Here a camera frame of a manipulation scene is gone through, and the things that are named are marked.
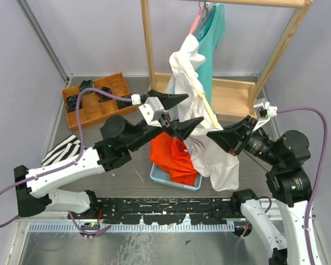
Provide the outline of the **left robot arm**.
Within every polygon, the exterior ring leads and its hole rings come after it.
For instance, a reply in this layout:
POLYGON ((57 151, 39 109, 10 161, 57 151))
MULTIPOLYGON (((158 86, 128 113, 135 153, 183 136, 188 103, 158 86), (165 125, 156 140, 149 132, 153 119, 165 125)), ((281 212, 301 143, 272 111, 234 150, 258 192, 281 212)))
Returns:
POLYGON ((131 153, 161 133, 184 141, 203 117, 179 122, 169 120, 164 112, 187 98, 187 94, 164 94, 153 89, 143 95, 120 97, 120 101, 138 106, 143 118, 136 125, 121 115, 112 115, 100 128, 102 140, 94 146, 82 147, 79 154, 52 165, 33 169, 16 167, 18 215, 26 218, 49 210, 71 211, 87 219, 95 218, 99 214, 99 204, 94 192, 69 192, 60 190, 60 187, 123 166, 131 161, 131 153))

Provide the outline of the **white t shirt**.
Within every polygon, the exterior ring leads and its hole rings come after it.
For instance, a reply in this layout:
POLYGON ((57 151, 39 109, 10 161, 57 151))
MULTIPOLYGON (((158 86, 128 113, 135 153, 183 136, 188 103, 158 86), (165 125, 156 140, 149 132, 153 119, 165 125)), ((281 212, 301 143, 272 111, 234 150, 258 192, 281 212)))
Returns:
POLYGON ((198 97, 191 103, 189 112, 184 120, 203 116, 204 120, 196 127, 191 135, 184 141, 190 152, 194 168, 211 181, 213 189, 217 192, 223 190, 236 190, 239 187, 239 160, 221 149, 214 141, 207 137, 211 131, 222 130, 222 126, 214 127, 206 109, 198 97))

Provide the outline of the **beige wooden hanger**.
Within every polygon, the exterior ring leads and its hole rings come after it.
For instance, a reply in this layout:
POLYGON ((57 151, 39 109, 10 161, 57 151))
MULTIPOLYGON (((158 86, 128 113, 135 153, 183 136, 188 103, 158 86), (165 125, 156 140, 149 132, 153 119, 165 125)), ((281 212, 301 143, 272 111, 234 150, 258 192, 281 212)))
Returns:
POLYGON ((198 94, 198 97, 201 99, 201 101, 206 109, 206 112, 208 113, 208 115, 213 123, 213 126, 214 127, 219 126, 219 122, 206 99, 205 93, 201 89, 201 83, 199 81, 195 81, 192 77, 190 77, 190 83, 193 86, 193 89, 195 90, 195 92, 198 94))

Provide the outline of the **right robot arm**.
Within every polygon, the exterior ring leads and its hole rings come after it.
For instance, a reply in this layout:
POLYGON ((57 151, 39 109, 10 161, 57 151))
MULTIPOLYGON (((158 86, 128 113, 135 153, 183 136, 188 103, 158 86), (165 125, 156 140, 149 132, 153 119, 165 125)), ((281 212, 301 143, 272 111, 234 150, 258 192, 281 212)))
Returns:
POLYGON ((289 130, 273 141, 257 124, 255 118, 247 116, 222 130, 208 132, 207 137, 231 155, 245 150, 271 165, 266 183, 279 208, 284 232, 260 208, 251 189, 233 193, 231 211, 236 217, 245 216, 257 230, 269 264, 321 264, 314 230, 308 228, 312 215, 306 212, 312 187, 302 165, 311 157, 309 140, 303 133, 289 130))

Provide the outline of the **orange t shirt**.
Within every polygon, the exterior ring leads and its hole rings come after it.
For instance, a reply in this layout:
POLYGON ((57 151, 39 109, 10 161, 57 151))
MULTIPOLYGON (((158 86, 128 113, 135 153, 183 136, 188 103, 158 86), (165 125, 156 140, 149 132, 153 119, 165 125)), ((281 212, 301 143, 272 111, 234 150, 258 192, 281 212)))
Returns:
POLYGON ((150 160, 168 173, 172 182, 194 186, 198 171, 183 141, 161 133, 151 140, 150 160))

